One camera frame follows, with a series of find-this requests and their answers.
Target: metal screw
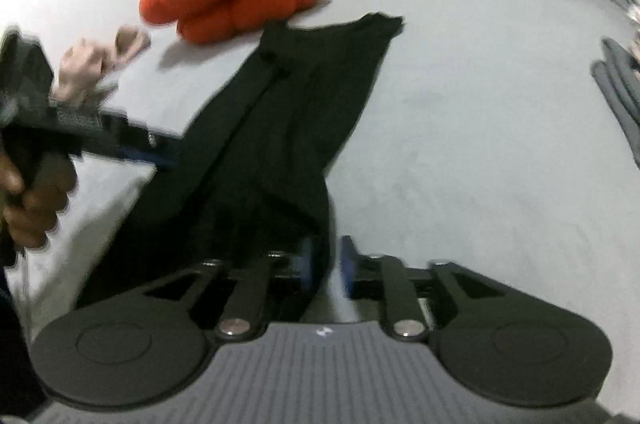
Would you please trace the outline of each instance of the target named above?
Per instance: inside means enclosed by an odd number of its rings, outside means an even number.
[[[414,338],[424,332],[424,325],[415,319],[403,319],[395,322],[394,332],[404,338]]]
[[[225,319],[220,323],[218,328],[220,332],[228,336],[241,336],[251,329],[251,325],[249,321],[245,321],[244,319]]]

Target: gray ribbed panel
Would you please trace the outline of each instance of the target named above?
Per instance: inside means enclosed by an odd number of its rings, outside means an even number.
[[[223,346],[178,395],[114,414],[54,403],[33,424],[602,424],[594,402],[524,410],[453,381],[430,350],[392,340],[376,322],[272,324],[253,343]]]

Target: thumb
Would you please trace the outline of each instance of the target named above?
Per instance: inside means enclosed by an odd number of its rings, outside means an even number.
[[[4,154],[0,154],[0,189],[12,195],[19,195],[24,189],[20,172],[11,159]]]

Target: human hand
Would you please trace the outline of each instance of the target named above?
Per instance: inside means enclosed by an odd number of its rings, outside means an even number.
[[[46,168],[46,175],[25,191],[24,182],[11,159],[0,154],[0,189],[22,195],[20,205],[4,205],[2,215],[9,234],[21,247],[41,248],[47,232],[58,225],[58,213],[66,209],[68,194],[76,187],[76,170],[68,158],[57,158]]]

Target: mattress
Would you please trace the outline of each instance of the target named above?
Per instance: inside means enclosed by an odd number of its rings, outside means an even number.
[[[410,266],[454,260],[592,319],[614,349],[600,401],[640,416],[640,171],[589,73],[600,38],[626,45],[631,23],[609,0],[324,0],[292,23],[378,11],[404,16],[404,31],[328,174],[335,235]],[[181,133],[258,38],[198,48],[155,30],[108,106]],[[36,332],[71,308],[153,174],[89,156],[77,166],[49,248],[30,255]],[[20,299],[20,269],[9,276]],[[306,320],[375,316],[334,271]]]

